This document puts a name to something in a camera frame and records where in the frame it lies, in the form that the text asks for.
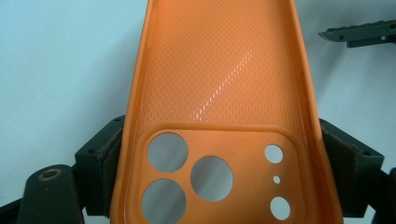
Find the orange plastic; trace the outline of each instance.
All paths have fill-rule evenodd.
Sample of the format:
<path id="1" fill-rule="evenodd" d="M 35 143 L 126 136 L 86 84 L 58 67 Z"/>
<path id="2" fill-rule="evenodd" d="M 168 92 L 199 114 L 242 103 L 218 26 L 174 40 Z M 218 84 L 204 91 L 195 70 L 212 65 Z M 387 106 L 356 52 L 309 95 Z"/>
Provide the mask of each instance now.
<path id="1" fill-rule="evenodd" d="M 149 164 L 159 133 L 177 133 L 189 146 L 173 173 Z M 282 148 L 282 162 L 265 159 L 268 145 Z M 230 194 L 215 203 L 191 187 L 192 166 L 209 155 L 233 172 Z M 147 223 L 142 197 L 162 178 L 185 192 L 180 223 L 343 222 L 293 1 L 148 2 L 111 222 Z M 290 203 L 286 220 L 271 214 L 275 196 Z"/>

